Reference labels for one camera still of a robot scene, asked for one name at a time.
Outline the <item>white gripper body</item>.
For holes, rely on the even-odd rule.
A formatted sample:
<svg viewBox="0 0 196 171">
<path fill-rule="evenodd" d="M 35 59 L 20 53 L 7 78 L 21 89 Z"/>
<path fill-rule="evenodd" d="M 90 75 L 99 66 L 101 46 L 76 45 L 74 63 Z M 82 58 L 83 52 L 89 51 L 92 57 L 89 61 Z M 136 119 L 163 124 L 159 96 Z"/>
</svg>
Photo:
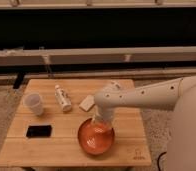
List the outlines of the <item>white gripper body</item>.
<svg viewBox="0 0 196 171">
<path fill-rule="evenodd" d="M 96 109 L 95 114 L 92 117 L 92 123 L 103 124 L 108 130 L 113 128 L 114 109 L 113 108 L 101 108 Z"/>
</svg>

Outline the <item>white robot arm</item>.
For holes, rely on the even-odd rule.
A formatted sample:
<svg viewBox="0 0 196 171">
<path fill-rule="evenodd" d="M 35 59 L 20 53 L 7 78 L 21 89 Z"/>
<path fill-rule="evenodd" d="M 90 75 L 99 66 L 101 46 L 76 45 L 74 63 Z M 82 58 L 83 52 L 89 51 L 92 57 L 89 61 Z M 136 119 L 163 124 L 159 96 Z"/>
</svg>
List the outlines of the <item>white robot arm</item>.
<svg viewBox="0 0 196 171">
<path fill-rule="evenodd" d="M 116 107 L 172 110 L 166 171 L 196 171 L 196 76 L 133 89 L 106 86 L 94 100 L 104 118 L 112 118 Z"/>
</svg>

